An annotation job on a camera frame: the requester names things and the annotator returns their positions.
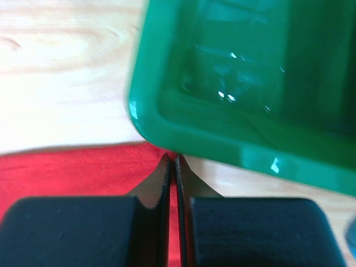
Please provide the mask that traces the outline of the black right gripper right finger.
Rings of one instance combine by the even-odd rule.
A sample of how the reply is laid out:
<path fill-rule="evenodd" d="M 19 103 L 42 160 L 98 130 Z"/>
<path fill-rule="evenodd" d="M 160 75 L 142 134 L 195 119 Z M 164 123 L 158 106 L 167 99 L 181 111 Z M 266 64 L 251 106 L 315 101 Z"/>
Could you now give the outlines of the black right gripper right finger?
<path fill-rule="evenodd" d="M 224 197 L 175 160 L 182 266 L 345 266 L 322 209 L 298 197 Z"/>

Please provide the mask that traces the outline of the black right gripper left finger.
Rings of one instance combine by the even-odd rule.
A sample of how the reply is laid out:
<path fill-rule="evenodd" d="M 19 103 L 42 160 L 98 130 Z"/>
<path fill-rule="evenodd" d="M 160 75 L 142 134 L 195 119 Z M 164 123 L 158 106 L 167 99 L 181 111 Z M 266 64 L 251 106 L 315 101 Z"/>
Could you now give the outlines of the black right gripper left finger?
<path fill-rule="evenodd" d="M 170 158 L 126 195 L 27 197 L 1 221 L 2 266 L 167 266 Z"/>

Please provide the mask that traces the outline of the red t shirt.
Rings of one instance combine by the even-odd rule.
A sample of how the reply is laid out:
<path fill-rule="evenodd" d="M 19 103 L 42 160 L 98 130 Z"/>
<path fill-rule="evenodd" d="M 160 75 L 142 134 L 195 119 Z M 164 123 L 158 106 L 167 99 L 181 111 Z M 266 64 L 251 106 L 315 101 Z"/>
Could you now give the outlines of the red t shirt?
<path fill-rule="evenodd" d="M 167 154 L 170 182 L 175 153 L 148 143 L 1 157 L 1 221 L 27 197 L 121 196 L 152 173 Z M 168 265 L 180 266 L 175 194 L 170 185 Z"/>

